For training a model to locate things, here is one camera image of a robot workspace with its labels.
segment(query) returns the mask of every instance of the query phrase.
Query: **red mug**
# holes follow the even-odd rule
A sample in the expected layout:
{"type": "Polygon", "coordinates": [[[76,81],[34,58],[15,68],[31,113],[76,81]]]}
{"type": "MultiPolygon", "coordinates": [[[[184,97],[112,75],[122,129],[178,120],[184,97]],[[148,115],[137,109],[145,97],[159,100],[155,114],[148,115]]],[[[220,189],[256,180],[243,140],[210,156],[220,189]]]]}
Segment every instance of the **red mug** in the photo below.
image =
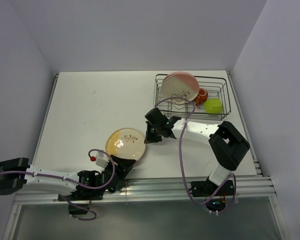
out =
{"type": "Polygon", "coordinates": [[[195,97],[195,106],[198,107],[200,103],[205,102],[208,99],[208,92],[200,88],[198,96],[195,97]]]}

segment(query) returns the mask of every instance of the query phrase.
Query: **dish rack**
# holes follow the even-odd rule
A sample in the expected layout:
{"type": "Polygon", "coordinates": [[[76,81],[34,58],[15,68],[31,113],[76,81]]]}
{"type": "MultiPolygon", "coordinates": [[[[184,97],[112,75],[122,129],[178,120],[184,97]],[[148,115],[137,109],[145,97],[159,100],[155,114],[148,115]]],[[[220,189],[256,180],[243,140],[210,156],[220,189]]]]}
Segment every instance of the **dish rack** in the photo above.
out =
{"type": "MultiPolygon", "coordinates": [[[[161,93],[161,86],[164,81],[164,78],[167,74],[157,74],[155,76],[155,88],[154,88],[154,98],[153,105],[156,106],[158,102],[165,99],[161,93]]],[[[222,113],[207,113],[204,104],[200,103],[199,106],[195,108],[195,112],[190,116],[190,119],[202,119],[202,120],[222,120],[231,113],[231,104],[229,97],[229,90],[227,81],[222,77],[212,77],[212,76],[194,76],[200,88],[205,89],[208,92],[208,99],[218,98],[222,103],[222,113]]],[[[183,97],[186,95],[177,96],[173,94],[171,97],[183,97]]],[[[184,118],[186,117],[193,109],[192,104],[184,103],[180,99],[180,104],[172,102],[172,99],[160,103],[157,107],[160,109],[163,114],[167,117],[177,116],[184,118]]]]}

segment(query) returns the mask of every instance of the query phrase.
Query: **yellow plate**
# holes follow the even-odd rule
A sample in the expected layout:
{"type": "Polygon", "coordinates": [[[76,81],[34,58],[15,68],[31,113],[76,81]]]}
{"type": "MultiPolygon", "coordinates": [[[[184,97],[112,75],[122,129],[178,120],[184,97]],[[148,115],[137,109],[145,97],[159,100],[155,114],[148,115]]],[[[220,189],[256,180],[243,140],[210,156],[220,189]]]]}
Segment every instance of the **yellow plate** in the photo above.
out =
{"type": "Polygon", "coordinates": [[[134,128],[121,128],[108,138],[105,151],[122,159],[138,161],[145,152],[145,136],[134,128]]]}

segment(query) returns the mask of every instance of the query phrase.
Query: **white plate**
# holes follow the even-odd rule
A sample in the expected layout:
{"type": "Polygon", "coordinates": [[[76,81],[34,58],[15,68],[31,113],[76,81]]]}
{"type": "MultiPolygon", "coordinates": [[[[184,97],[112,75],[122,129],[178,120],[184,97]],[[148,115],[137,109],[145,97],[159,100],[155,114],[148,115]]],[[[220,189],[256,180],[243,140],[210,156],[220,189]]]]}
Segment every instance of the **white plate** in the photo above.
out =
{"type": "Polygon", "coordinates": [[[134,128],[121,128],[108,138],[105,151],[122,159],[138,161],[145,152],[145,136],[134,128]]]}
{"type": "MultiPolygon", "coordinates": [[[[161,94],[164,98],[181,97],[189,101],[195,99],[199,93],[200,86],[197,79],[187,72],[171,73],[161,85],[161,94]]],[[[172,99],[173,103],[184,104],[185,101],[172,99]]]]}

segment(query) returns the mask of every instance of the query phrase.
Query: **white wall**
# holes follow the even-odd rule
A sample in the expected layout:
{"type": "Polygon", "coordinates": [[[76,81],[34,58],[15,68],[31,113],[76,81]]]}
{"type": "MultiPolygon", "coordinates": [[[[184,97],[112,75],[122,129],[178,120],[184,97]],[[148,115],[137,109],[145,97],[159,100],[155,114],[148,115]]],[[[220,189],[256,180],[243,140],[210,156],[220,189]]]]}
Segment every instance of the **white wall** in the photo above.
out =
{"type": "Polygon", "coordinates": [[[230,70],[266,0],[10,0],[58,71],[230,70]]]}
{"type": "Polygon", "coordinates": [[[233,81],[290,233],[300,240],[300,0],[268,0],[233,81]]]}
{"type": "MultiPolygon", "coordinates": [[[[7,0],[0,0],[0,161],[32,159],[53,75],[7,0]]],[[[13,195],[0,196],[0,239],[13,195]]]]}

